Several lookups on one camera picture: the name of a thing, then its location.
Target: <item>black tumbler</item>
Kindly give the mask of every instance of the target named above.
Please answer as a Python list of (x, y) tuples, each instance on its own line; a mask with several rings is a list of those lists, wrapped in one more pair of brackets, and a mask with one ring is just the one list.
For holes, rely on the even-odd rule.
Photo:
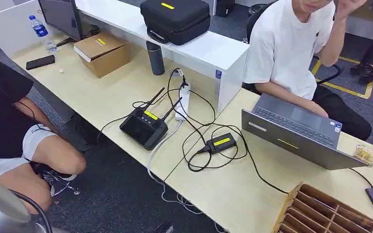
[(147, 41), (149, 61), (151, 62), (152, 74), (162, 75), (165, 73), (164, 60), (162, 58), (161, 46)]

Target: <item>white power strip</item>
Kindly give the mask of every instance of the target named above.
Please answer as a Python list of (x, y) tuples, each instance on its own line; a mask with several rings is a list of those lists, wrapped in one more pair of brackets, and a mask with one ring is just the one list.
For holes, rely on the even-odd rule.
[[(189, 105), (189, 88), (190, 88), (190, 84), (189, 85), (185, 85), (181, 88), (181, 90), (179, 91), (179, 96), (182, 97), (182, 100), (176, 105), (175, 107), (175, 110), (177, 112), (179, 112), (180, 114), (182, 114), (184, 117), (187, 116), (187, 113), (188, 113), (188, 105)], [(177, 112), (175, 112), (175, 119), (176, 120), (185, 120), (180, 114), (178, 114)]]

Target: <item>laptop keyboard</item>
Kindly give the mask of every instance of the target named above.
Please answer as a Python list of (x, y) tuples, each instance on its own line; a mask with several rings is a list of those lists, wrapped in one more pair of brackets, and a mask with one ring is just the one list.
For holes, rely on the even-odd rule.
[(268, 110), (265, 110), (263, 108), (257, 107), (255, 109), (255, 113), (277, 125), (280, 125), (284, 128), (290, 129), (294, 132), (297, 132), (301, 134), (302, 136), (314, 140), (316, 142), (319, 142), (321, 144), (324, 144), (326, 146), (332, 147), (334, 145), (334, 139), (328, 136), (325, 136), (319, 132), (316, 132), (312, 129), (309, 129), (301, 124), (295, 123), (293, 121), (290, 121), (288, 119), (283, 118), (282, 116), (279, 116), (275, 113), (272, 113)]

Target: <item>yellow label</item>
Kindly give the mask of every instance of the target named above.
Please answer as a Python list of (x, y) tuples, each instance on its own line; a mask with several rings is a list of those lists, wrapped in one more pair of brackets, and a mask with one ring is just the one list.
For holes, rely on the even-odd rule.
[(223, 139), (223, 140), (221, 140), (221, 141), (218, 141), (218, 142), (214, 143), (214, 146), (217, 146), (217, 145), (220, 145), (220, 144), (222, 144), (222, 143), (229, 142), (229, 141), (231, 141), (231, 140), (230, 140), (229, 137), (228, 137), (228, 138), (226, 138), (226, 139)]
[(147, 114), (148, 116), (150, 116), (152, 119), (154, 119), (154, 120), (158, 120), (158, 118), (157, 118), (154, 114), (152, 114), (152, 113), (150, 113), (150, 112), (148, 112), (148, 111), (146, 111), (146, 110), (145, 110), (144, 113)]
[(291, 144), (291, 143), (288, 143), (288, 142), (286, 142), (286, 141), (284, 141), (284, 140), (282, 140), (282, 139), (279, 139), (279, 138), (277, 138), (277, 139), (278, 139), (278, 141), (283, 142), (283, 143), (287, 144), (288, 146), (294, 147), (295, 149), (299, 149), (298, 147), (294, 146), (294, 145)]
[(170, 6), (170, 5), (166, 4), (166, 3), (161, 3), (161, 5), (163, 5), (163, 6), (167, 7), (167, 8), (170, 8), (171, 10), (175, 9), (175, 7)]
[(101, 43), (101, 44), (105, 45), (105, 42), (104, 42), (103, 40), (101, 40), (101, 39), (98, 39), (98, 41), (99, 41), (99, 43)]

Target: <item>silver laptop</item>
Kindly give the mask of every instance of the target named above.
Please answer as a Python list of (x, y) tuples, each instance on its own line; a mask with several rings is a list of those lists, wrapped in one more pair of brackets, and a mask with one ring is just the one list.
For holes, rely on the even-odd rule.
[(242, 128), (328, 170), (369, 165), (337, 150), (341, 123), (267, 94), (242, 109)]

